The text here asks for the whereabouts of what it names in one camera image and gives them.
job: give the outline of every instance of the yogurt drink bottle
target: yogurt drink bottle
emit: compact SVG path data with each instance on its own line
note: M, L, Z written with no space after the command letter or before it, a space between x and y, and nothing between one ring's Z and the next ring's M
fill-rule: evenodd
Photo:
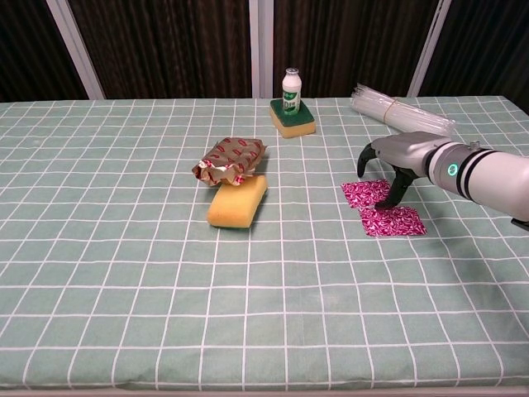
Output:
M288 68L283 78L283 112L288 115L299 112L301 79L295 68Z

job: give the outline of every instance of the snack wrapper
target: snack wrapper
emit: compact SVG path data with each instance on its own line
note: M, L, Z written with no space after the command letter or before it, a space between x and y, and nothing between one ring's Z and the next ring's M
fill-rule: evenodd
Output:
M224 138L193 167L193 173L208 186L219 183L238 186L254 174L265 150L261 139Z

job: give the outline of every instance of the table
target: table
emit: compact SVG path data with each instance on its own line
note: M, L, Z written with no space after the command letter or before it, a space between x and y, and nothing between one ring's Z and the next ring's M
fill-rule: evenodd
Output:
M341 184L394 132L304 101L317 133L290 140L266 99L0 104L0 388L529 385L527 233L419 179L427 234L367 237ZM529 155L503 97L403 101ZM226 136L267 145L250 230L211 227L191 173Z

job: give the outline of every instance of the pink patterned napkin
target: pink patterned napkin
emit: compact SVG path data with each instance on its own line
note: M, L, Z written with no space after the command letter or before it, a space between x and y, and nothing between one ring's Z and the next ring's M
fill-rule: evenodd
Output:
M389 182L386 179L368 180L353 184L342 184L351 208L367 207L382 201L389 193Z
M427 233L419 214L413 208L359 208L359 211L368 236L420 236Z

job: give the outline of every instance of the dark curtain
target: dark curtain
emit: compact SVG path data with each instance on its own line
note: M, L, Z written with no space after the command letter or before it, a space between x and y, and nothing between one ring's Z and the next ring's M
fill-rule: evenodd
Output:
M503 95L529 112L529 2L453 0L421 95Z
M0 1L0 102L86 99L45 0Z
M69 0L107 98L251 96L248 0Z
M437 0L276 0L274 96L296 67L306 97L348 97L357 83L407 94Z

